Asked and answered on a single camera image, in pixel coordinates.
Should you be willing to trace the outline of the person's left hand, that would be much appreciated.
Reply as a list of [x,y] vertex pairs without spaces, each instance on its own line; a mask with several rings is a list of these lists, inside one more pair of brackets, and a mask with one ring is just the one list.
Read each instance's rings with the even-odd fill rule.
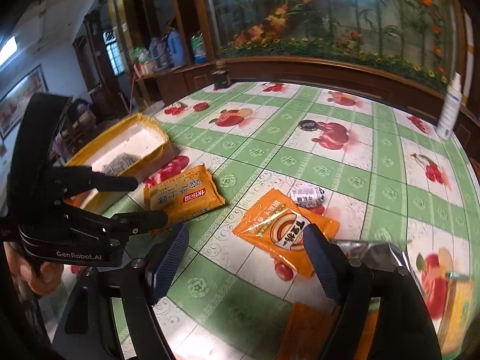
[[63,264],[44,262],[35,269],[8,242],[4,242],[3,246],[12,275],[26,282],[37,295],[44,297],[56,292],[62,282]]

